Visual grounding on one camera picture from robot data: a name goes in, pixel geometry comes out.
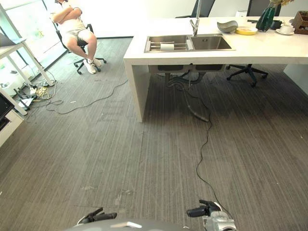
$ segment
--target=white shelf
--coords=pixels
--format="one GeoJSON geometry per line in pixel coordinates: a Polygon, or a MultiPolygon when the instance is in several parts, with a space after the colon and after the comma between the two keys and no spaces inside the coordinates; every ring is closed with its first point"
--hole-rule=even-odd
{"type": "Polygon", "coordinates": [[[14,110],[11,110],[5,117],[10,122],[2,130],[0,130],[0,147],[23,122],[23,119],[14,110]]]}

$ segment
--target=office chair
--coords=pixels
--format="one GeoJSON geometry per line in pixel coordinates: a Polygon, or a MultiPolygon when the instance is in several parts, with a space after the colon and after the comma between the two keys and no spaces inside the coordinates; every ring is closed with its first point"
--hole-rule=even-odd
{"type": "MultiPolygon", "coordinates": [[[[268,6],[269,0],[250,0],[247,10],[247,16],[261,16],[264,9],[268,6]]],[[[275,10],[275,16],[279,16],[281,9],[281,5],[278,5],[275,10]]],[[[252,64],[248,64],[247,66],[241,66],[241,65],[227,65],[226,69],[229,70],[230,67],[236,67],[241,69],[240,71],[237,71],[230,75],[227,80],[230,80],[232,76],[238,75],[240,73],[248,73],[250,77],[252,78],[253,82],[250,84],[252,87],[255,87],[257,84],[257,79],[254,75],[254,72],[262,74],[262,78],[266,78],[268,76],[267,72],[252,68],[252,64]]]]}
{"type": "MultiPolygon", "coordinates": [[[[176,18],[195,18],[197,16],[197,8],[198,8],[198,1],[196,1],[192,14],[186,16],[179,16],[176,18]]],[[[211,12],[211,9],[214,5],[215,0],[200,0],[202,1],[201,10],[200,10],[200,17],[207,18],[211,12]]]]}
{"type": "MultiPolygon", "coordinates": [[[[90,31],[93,33],[93,28],[92,28],[92,25],[91,24],[88,24],[87,26],[86,26],[86,29],[90,29],[90,31]]],[[[62,46],[65,48],[65,49],[67,49],[68,50],[68,53],[71,53],[71,51],[63,44],[63,42],[62,42],[62,35],[61,35],[61,33],[60,33],[60,31],[59,30],[56,30],[56,32],[57,32],[57,35],[58,35],[58,37],[59,37],[59,39],[60,39],[60,41],[61,41],[61,43],[62,43],[62,46]]],[[[78,42],[77,42],[77,44],[78,44],[78,46],[80,46],[81,47],[81,49],[83,50],[83,52],[85,53],[86,51],[85,51],[85,46],[87,46],[87,42],[85,42],[85,41],[83,41],[83,40],[78,40],[78,42]]],[[[107,63],[107,61],[105,60],[105,59],[103,59],[103,58],[96,58],[96,59],[98,59],[98,60],[102,60],[103,62],[104,62],[104,64],[105,63],[107,63]]],[[[77,69],[77,72],[78,72],[78,74],[82,74],[81,73],[81,71],[80,71],[80,69],[83,67],[83,65],[84,65],[84,63],[83,63],[83,60],[84,59],[81,59],[81,60],[79,60],[79,61],[77,61],[77,62],[74,62],[74,66],[75,67],[78,67],[78,63],[81,63],[81,65],[78,67],[78,69],[77,69]]],[[[97,66],[95,66],[95,68],[97,69],[97,71],[98,72],[100,72],[101,71],[101,69],[100,68],[98,68],[97,66]]]]}

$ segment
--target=man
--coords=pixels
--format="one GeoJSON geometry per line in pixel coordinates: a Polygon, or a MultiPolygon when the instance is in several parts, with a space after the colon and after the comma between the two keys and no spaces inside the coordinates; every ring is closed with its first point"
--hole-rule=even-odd
{"type": "Polygon", "coordinates": [[[95,35],[83,25],[80,16],[82,11],[74,5],[72,0],[55,0],[54,9],[51,10],[51,20],[58,24],[62,35],[63,44],[73,53],[85,58],[85,67],[91,74],[95,74],[94,65],[101,66],[102,63],[94,58],[97,46],[95,35]],[[77,45],[81,39],[88,43],[88,54],[77,45]]]}

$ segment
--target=faucet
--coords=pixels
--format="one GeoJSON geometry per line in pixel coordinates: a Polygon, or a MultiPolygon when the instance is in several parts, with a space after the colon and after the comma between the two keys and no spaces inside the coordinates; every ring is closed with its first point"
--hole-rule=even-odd
{"type": "Polygon", "coordinates": [[[198,0],[198,8],[197,8],[197,16],[196,16],[196,23],[193,23],[193,20],[191,19],[189,22],[192,25],[193,28],[193,36],[197,36],[198,33],[198,27],[199,27],[199,16],[200,16],[200,10],[201,10],[201,2],[202,0],[198,0]]]}

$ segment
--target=white sneaker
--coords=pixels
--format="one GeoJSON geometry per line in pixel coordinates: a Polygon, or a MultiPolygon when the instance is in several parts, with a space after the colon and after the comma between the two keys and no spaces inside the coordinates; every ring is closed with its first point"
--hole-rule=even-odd
{"type": "Polygon", "coordinates": [[[96,59],[96,58],[93,59],[93,62],[94,62],[94,64],[95,64],[96,66],[101,66],[101,65],[102,65],[101,61],[99,61],[99,60],[96,59]]]}
{"type": "Polygon", "coordinates": [[[91,74],[95,74],[96,73],[96,70],[94,68],[94,65],[93,63],[89,64],[88,63],[88,60],[84,60],[83,61],[83,64],[86,66],[87,70],[91,73],[91,74]]]}

